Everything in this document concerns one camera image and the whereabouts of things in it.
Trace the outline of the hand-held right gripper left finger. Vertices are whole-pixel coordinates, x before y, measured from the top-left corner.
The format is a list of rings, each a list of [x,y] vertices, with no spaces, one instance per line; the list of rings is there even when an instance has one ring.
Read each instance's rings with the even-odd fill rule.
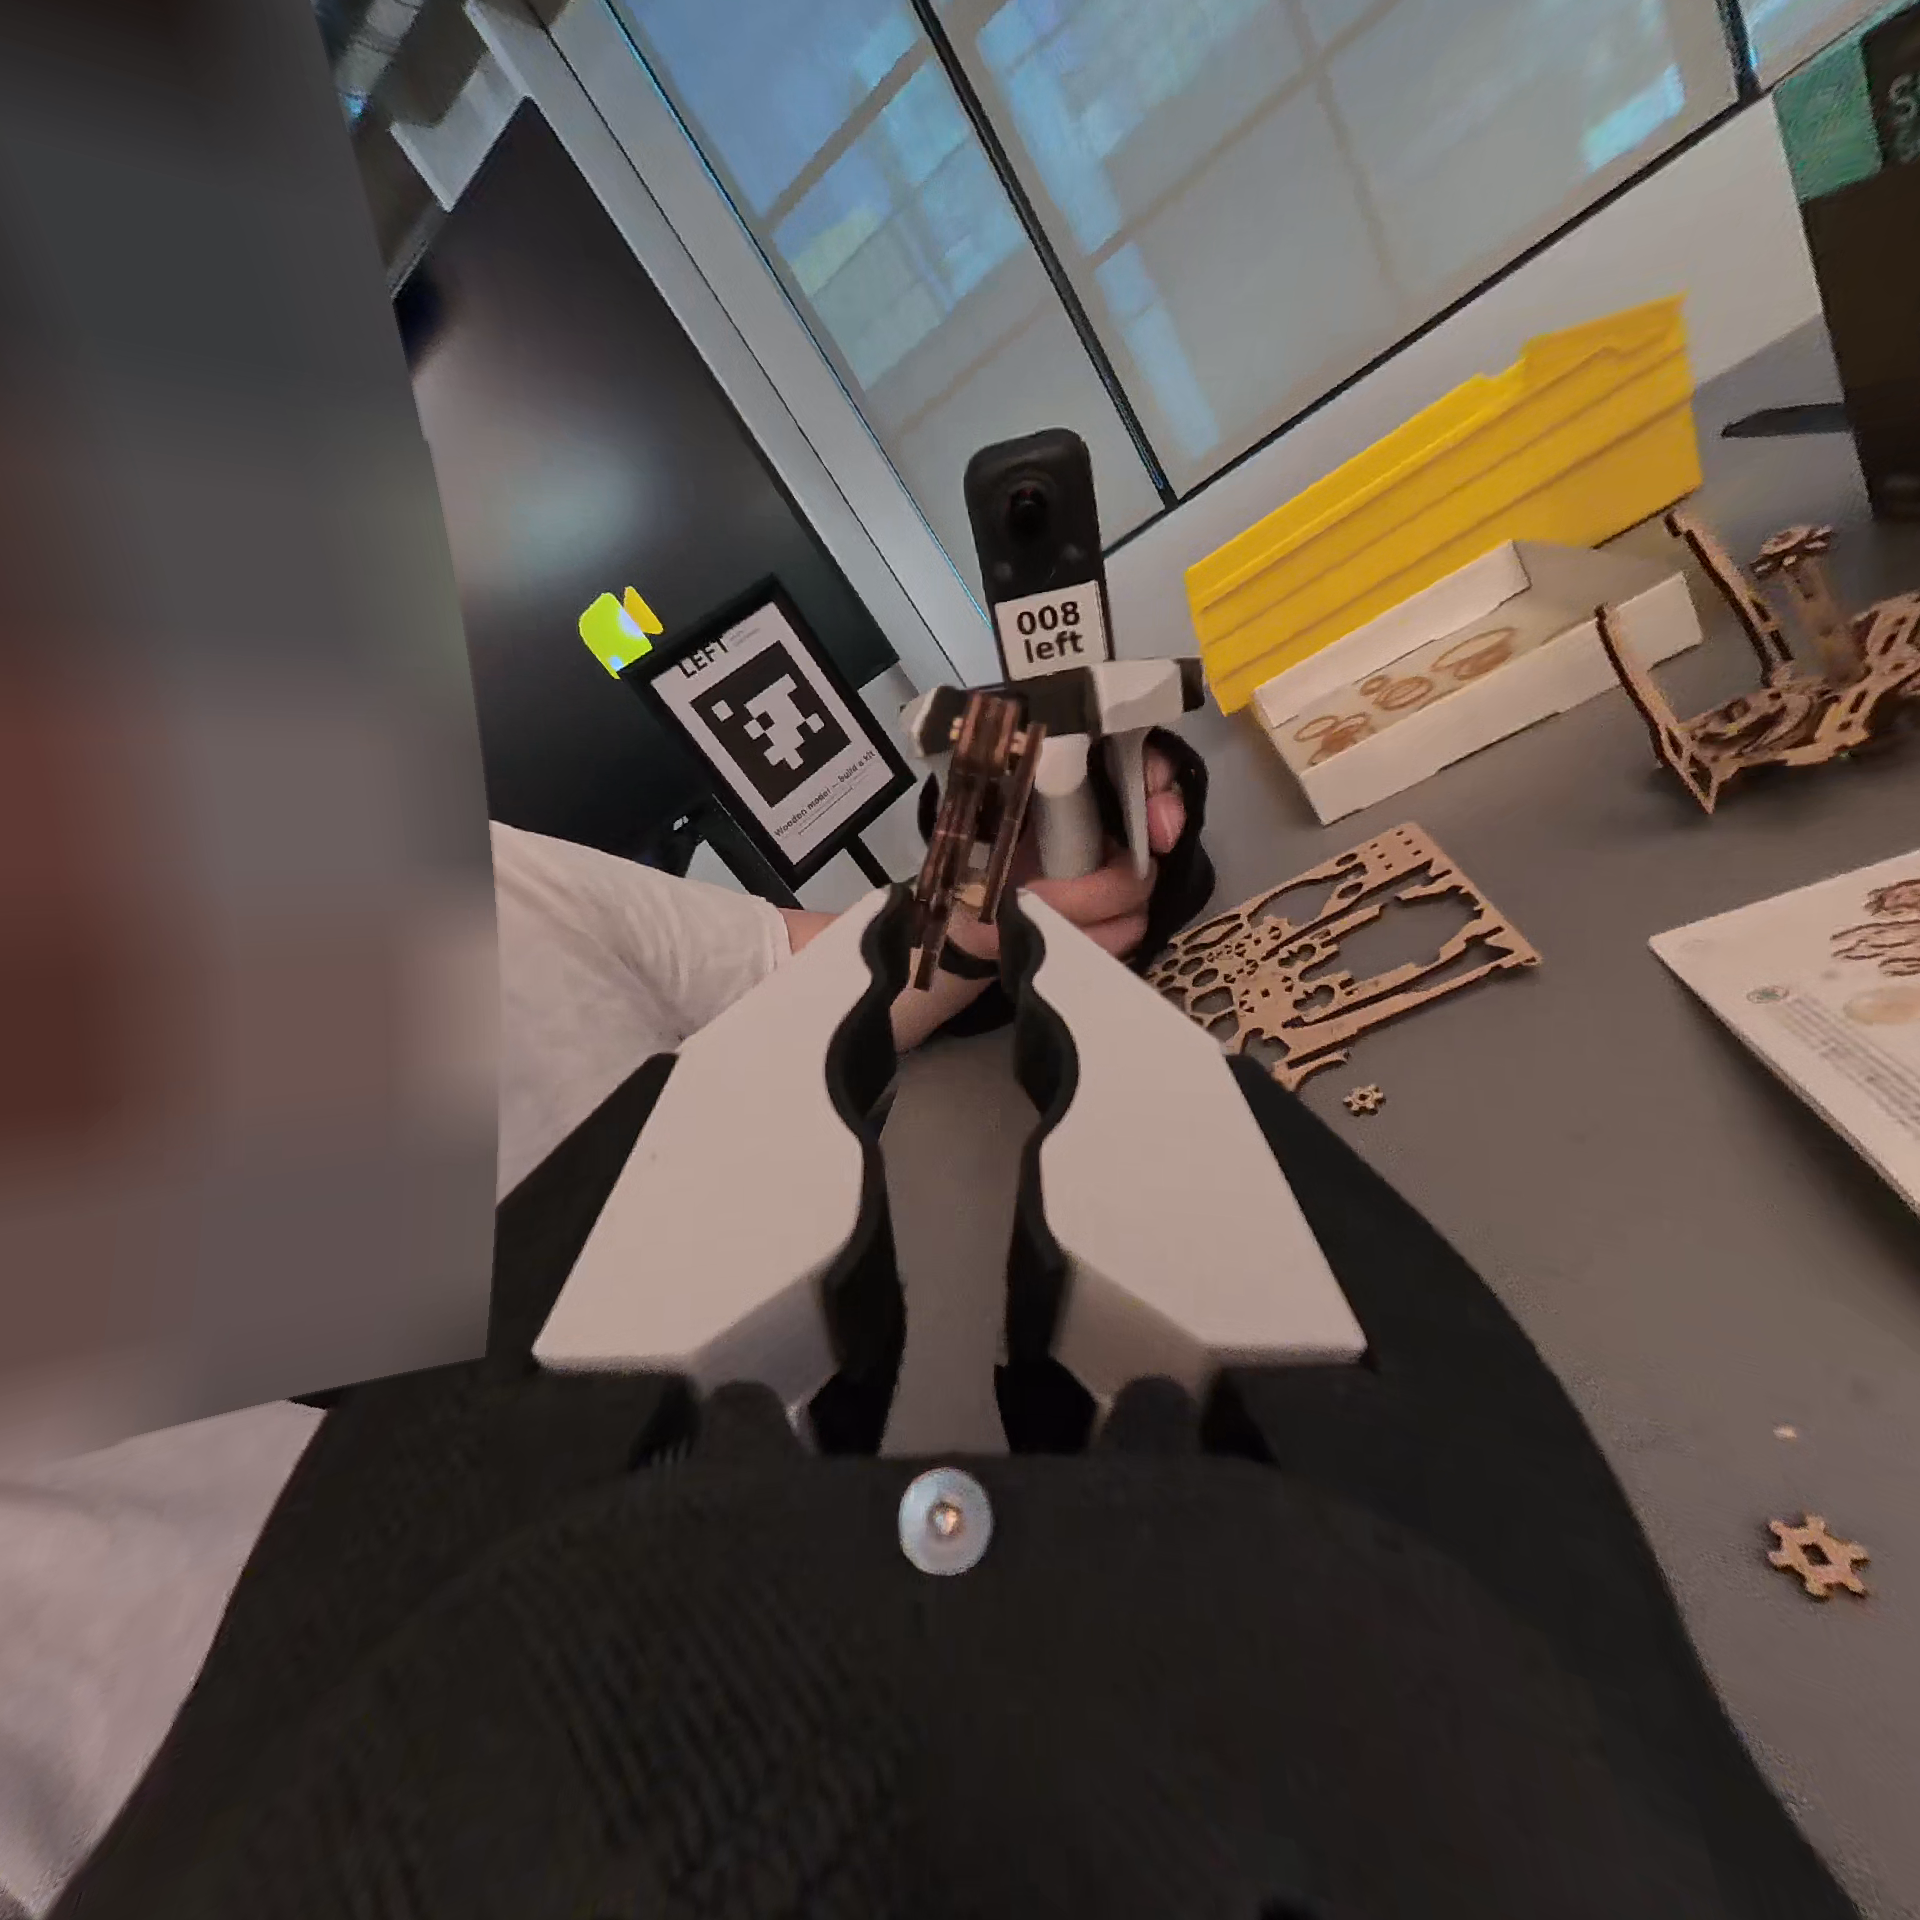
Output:
[[[880,1157],[912,894],[870,894],[689,1041],[534,1345],[561,1375],[761,1386],[877,1453],[905,1299]]]

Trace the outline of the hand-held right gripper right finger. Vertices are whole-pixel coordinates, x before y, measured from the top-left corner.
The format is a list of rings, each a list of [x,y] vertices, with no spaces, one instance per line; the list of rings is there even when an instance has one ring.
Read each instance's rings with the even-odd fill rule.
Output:
[[[1369,1345],[1242,1083],[1038,894],[1000,922],[1021,1154],[998,1356],[1016,1453],[1070,1453],[1142,1381],[1207,1407],[1246,1369]]]

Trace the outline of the small wooden gear assembly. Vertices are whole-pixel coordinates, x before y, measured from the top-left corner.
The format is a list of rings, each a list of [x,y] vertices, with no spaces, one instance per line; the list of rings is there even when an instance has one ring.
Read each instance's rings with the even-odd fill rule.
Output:
[[[951,764],[915,885],[915,988],[933,986],[959,915],[995,925],[1016,866],[1024,815],[1047,739],[1017,695],[993,691],[993,733],[983,764]]]

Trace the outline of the person's left forearm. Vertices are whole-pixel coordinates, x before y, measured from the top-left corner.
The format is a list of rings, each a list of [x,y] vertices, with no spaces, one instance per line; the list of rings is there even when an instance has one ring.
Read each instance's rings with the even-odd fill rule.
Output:
[[[781,908],[791,956],[826,934],[840,917],[805,908]],[[905,986],[893,1006],[897,1051],[907,1053],[942,1034],[985,993],[983,980],[967,980],[941,971],[929,988]]]

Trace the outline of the laser-cut wooden parts sheet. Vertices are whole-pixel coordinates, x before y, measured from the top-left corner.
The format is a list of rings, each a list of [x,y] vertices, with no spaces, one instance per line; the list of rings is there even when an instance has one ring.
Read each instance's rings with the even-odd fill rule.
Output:
[[[1378,1028],[1541,961],[1407,823],[1179,932],[1146,980],[1226,1055],[1299,1092]]]

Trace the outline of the partly built wooden model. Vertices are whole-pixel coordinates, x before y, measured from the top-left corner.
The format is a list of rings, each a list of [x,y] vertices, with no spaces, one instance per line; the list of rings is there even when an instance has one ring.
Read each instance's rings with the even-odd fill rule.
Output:
[[[1657,762],[1706,814],[1746,774],[1826,766],[1917,726],[1917,591],[1846,612],[1830,573],[1833,529],[1825,524],[1784,529],[1751,564],[1683,507],[1669,510],[1663,526],[1734,611],[1760,663],[1760,683],[1683,717],[1627,652],[1618,609],[1599,609],[1597,631]]]

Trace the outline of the black model kit box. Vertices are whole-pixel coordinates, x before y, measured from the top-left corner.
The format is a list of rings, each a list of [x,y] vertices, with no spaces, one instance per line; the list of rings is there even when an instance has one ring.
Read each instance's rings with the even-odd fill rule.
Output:
[[[1918,519],[1918,4],[1773,92],[1873,514]]]

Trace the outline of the person's left hand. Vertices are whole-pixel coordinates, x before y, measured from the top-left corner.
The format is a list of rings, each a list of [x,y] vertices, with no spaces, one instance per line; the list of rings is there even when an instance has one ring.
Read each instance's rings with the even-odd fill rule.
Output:
[[[1066,922],[1081,927],[1105,954],[1133,957],[1147,930],[1162,857],[1185,839],[1186,802],[1174,759],[1160,742],[1144,754],[1147,874],[1139,874],[1122,839],[1110,839],[1103,865],[1078,877],[1038,876],[1024,882]]]

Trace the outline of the framed marker sign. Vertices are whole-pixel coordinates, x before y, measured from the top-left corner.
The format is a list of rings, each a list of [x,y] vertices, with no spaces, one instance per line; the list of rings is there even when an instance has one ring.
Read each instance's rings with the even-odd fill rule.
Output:
[[[898,746],[778,575],[680,635],[617,612],[615,675],[707,769],[719,806],[799,885],[918,790]]]

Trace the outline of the black sign stand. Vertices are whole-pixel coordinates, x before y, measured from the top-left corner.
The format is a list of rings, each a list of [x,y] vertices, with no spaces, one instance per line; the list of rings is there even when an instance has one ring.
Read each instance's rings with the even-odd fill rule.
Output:
[[[710,882],[770,906],[840,915],[889,876],[865,841],[832,855],[814,876],[793,885],[778,865],[713,805],[682,812],[664,830],[658,845],[664,868],[690,881]]]

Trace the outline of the pile of rubber bands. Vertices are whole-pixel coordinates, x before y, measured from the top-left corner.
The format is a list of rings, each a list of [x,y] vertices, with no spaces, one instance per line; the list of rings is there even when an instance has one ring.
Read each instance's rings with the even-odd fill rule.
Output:
[[[1299,726],[1283,739],[1289,762],[1306,769],[1326,764],[1407,715],[1498,671],[1520,650],[1518,627],[1470,631],[1447,645],[1424,647],[1344,689],[1333,707],[1302,717]]]

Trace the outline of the white cardboard tray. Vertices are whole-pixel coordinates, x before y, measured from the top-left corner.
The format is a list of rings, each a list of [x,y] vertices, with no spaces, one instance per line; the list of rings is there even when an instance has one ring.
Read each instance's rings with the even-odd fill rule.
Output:
[[[1253,713],[1313,815],[1333,826],[1617,689],[1597,631],[1603,605],[1618,609],[1627,650],[1645,665],[1704,641],[1687,575],[1674,561],[1507,542],[1262,683]],[[1498,671],[1326,764],[1289,762],[1283,739],[1344,689],[1426,647],[1499,627],[1518,627],[1522,650]]]

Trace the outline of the frosted glass window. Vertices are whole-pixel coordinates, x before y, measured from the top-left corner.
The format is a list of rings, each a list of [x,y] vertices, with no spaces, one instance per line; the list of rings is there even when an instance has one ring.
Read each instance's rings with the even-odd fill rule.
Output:
[[[1863,11],[614,4],[923,516],[1066,423],[1113,534]]]

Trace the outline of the large black panel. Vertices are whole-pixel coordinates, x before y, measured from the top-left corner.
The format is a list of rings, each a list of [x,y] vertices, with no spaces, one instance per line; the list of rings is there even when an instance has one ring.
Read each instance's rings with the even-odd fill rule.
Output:
[[[633,587],[678,634],[781,579],[865,689],[897,650],[536,102],[393,302],[434,458],[488,809],[685,874],[702,764],[579,635]]]

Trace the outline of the open instruction booklet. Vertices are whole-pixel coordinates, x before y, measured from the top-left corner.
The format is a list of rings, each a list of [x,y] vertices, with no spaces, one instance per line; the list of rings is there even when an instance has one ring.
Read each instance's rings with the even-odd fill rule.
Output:
[[[1654,932],[1650,954],[1918,1212],[1918,852]]]

